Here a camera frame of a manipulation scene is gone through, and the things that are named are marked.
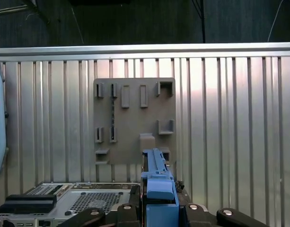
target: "gray pegboard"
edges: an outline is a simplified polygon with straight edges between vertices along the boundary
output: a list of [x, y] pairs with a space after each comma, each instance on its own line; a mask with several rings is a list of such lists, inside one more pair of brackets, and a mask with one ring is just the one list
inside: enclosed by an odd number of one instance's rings
[[96, 79], [94, 92], [96, 164], [139, 164], [147, 148], [176, 161], [173, 78]]

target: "metal grate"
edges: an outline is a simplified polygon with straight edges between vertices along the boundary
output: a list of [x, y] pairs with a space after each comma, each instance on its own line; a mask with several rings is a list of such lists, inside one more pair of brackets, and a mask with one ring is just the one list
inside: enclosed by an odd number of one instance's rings
[[29, 195], [47, 195], [55, 187], [57, 187], [57, 185], [42, 185], [31, 191]]
[[70, 210], [75, 214], [82, 212], [84, 209], [95, 207], [109, 213], [112, 206], [118, 204], [122, 195], [118, 192], [91, 192], [80, 195]]
[[35, 188], [34, 190], [32, 190], [29, 195], [37, 195], [41, 190], [44, 189], [44, 186], [40, 186], [40, 187], [37, 187]]
[[0, 214], [0, 217], [6, 217], [9, 216], [9, 214]]

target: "black clamp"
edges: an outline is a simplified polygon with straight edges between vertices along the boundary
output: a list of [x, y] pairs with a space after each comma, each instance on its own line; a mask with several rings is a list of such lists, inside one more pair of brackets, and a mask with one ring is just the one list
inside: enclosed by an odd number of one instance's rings
[[115, 213], [114, 218], [112, 211], [106, 215], [102, 209], [89, 208], [61, 223], [58, 227], [140, 227], [135, 206], [123, 204]]
[[214, 216], [198, 204], [189, 203], [184, 207], [180, 226], [189, 227], [268, 227], [238, 210], [222, 208]]

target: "dark ceiling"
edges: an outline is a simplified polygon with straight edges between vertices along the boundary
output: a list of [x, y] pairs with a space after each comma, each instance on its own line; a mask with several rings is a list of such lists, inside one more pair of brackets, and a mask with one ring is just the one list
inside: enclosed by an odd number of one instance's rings
[[[201, 20], [191, 0], [132, 0], [128, 5], [77, 7], [67, 0], [37, 2], [51, 21], [50, 31], [31, 11], [0, 16], [0, 47], [202, 42]], [[0, 9], [21, 3], [3, 0]], [[205, 0], [206, 41], [266, 42], [279, 3]], [[289, 0], [282, 4], [270, 41], [290, 42]]]

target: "metal panel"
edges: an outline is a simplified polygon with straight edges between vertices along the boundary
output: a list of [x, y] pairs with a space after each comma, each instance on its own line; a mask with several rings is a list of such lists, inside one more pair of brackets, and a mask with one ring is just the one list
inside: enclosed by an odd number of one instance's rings
[[290, 227], [290, 44], [0, 49], [9, 156], [0, 204], [41, 181], [139, 181], [96, 166], [94, 78], [176, 79], [176, 176], [215, 213]]

